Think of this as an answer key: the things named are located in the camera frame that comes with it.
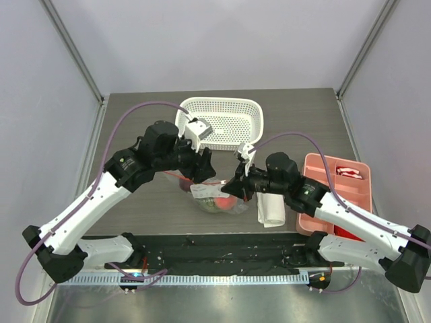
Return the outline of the clear zip top bag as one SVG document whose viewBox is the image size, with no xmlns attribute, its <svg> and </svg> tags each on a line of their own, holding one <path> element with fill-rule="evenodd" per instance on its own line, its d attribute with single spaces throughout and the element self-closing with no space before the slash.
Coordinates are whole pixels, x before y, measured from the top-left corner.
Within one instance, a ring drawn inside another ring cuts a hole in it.
<svg viewBox="0 0 431 323">
<path fill-rule="evenodd" d="M 165 171 L 164 175 L 189 200 L 206 213 L 239 215 L 248 210 L 248 205 L 243 200 L 221 191 L 221 188 L 227 183 L 225 180 L 211 177 L 200 184 L 195 184 L 178 170 Z"/>
</svg>

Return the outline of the dark red fake fruit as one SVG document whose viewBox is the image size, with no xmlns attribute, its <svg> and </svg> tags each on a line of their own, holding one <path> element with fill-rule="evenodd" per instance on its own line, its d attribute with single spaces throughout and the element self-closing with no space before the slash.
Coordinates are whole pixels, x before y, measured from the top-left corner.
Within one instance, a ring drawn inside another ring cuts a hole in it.
<svg viewBox="0 0 431 323">
<path fill-rule="evenodd" d="M 178 185 L 179 185 L 179 188 L 182 190 L 182 191 L 184 191 L 184 192 L 191 192 L 191 186 L 193 185 L 193 183 L 190 181 L 190 180 L 188 180 L 188 179 L 180 179 L 179 181 L 178 181 Z"/>
</svg>

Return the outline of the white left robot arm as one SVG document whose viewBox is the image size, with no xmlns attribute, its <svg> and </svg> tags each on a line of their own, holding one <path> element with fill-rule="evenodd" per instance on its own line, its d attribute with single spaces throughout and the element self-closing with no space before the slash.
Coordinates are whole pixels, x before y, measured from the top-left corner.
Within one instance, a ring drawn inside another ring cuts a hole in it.
<svg viewBox="0 0 431 323">
<path fill-rule="evenodd" d="M 157 172 L 178 170 L 198 184 L 213 178 L 211 150 L 199 148 L 211 132 L 209 123 L 197 118 L 186 124 L 183 134 L 171 122 L 155 122 L 134 145 L 114 153 L 101 175 L 60 215 L 42 227 L 28 226 L 23 237 L 48 276 L 64 283 L 83 268 L 109 262 L 140 266 L 145 249 L 132 234 L 97 240 L 85 240 L 84 234 L 116 204 L 151 182 Z"/>
</svg>

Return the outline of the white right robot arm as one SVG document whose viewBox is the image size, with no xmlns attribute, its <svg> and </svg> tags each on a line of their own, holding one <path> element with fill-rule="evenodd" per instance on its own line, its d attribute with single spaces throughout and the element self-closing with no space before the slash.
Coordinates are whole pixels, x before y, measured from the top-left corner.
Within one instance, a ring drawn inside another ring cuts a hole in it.
<svg viewBox="0 0 431 323">
<path fill-rule="evenodd" d="M 342 227 L 357 236 L 346 239 L 323 231 L 308 239 L 304 257 L 318 266 L 342 262 L 373 270 L 396 287 L 418 293 L 430 269 L 430 230 L 422 225 L 408 228 L 386 221 L 340 197 L 331 184 L 322 184 L 300 173 L 295 161 L 283 152 L 272 153 L 264 170 L 252 165 L 254 155 L 241 145 L 239 165 L 221 191 L 244 201 L 256 193 L 282 196 L 298 213 Z"/>
</svg>

